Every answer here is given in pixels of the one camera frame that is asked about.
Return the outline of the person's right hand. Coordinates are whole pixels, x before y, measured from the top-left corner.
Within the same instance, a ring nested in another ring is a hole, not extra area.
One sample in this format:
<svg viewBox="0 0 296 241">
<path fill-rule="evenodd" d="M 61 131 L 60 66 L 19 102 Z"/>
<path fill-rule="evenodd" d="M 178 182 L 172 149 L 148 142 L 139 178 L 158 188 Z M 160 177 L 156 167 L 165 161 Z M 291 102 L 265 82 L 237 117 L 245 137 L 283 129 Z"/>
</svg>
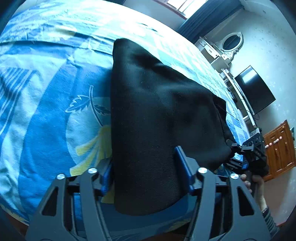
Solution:
<svg viewBox="0 0 296 241">
<path fill-rule="evenodd" d="M 242 174 L 240 176 L 240 179 L 244 182 L 245 186 L 249 190 L 249 192 L 252 194 L 254 193 L 254 199 L 259 206 L 261 211 L 264 211 L 267 208 L 266 200 L 264 198 L 264 180 L 259 175 L 253 175 L 252 181 L 255 184 L 254 191 L 251 190 L 251 182 L 247 181 L 247 176 L 245 174 Z"/>
</svg>

